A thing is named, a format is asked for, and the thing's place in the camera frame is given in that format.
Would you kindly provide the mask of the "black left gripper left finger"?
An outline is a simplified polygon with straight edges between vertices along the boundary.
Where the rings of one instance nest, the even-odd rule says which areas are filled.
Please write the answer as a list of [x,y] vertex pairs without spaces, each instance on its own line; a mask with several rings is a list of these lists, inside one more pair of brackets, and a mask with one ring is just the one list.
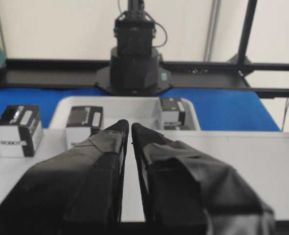
[[0,204],[0,227],[117,223],[128,133],[119,120],[32,166]]

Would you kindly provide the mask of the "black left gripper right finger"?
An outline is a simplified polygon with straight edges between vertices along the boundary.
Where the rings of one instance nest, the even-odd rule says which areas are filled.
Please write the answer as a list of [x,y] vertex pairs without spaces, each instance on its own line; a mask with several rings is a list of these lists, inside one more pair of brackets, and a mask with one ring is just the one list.
[[272,235],[275,219],[231,165],[132,125],[145,220],[155,235]]

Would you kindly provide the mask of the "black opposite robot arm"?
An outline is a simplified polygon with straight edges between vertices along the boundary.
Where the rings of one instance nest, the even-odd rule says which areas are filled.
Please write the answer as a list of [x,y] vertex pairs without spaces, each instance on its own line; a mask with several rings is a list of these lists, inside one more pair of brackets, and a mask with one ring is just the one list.
[[[129,0],[115,21],[110,87],[115,92],[156,90],[159,53],[155,21],[142,0]],[[12,61],[8,71],[79,70],[94,79],[101,62]],[[0,203],[0,235],[121,234],[122,190],[129,123],[97,130],[79,144],[31,166]],[[140,123],[131,126],[148,234],[272,235],[274,213],[231,165],[164,137]]]

